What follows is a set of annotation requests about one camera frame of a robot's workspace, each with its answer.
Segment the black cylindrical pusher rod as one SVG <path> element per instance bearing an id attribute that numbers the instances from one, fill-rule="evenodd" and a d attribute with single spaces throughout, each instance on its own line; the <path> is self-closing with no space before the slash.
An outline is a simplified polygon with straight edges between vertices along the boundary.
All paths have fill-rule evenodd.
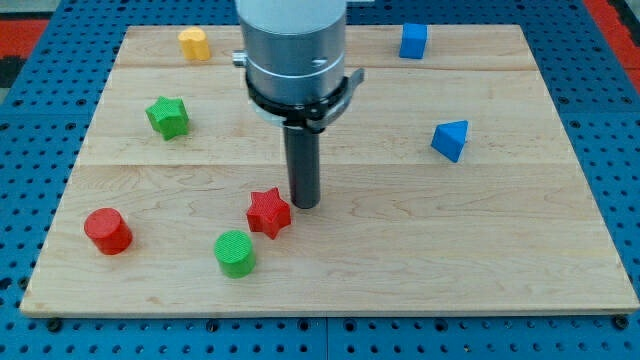
<path id="1" fill-rule="evenodd" d="M 300 209 L 313 208 L 320 201 L 319 136 L 291 128 L 283 134 L 291 201 Z"/>

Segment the black clamp ring mount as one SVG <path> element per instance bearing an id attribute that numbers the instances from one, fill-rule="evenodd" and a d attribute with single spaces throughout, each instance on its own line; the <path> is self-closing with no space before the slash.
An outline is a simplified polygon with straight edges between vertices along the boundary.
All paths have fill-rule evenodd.
<path id="1" fill-rule="evenodd" d="M 245 76 L 248 97 L 254 112 L 267 123 L 293 130 L 321 133 L 349 107 L 357 87 L 365 80 L 365 69 L 358 68 L 350 77 L 343 76 L 329 95 L 308 104 L 284 104 L 261 94 Z"/>

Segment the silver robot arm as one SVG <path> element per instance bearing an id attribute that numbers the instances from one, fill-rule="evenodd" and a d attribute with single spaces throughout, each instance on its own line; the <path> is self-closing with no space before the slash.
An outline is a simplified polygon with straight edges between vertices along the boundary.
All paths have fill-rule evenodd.
<path id="1" fill-rule="evenodd" d="M 347 75 L 345 0 L 237 0 L 250 104 L 283 131 L 290 196 L 301 209 L 320 201 L 319 136 L 349 107 L 364 80 Z"/>

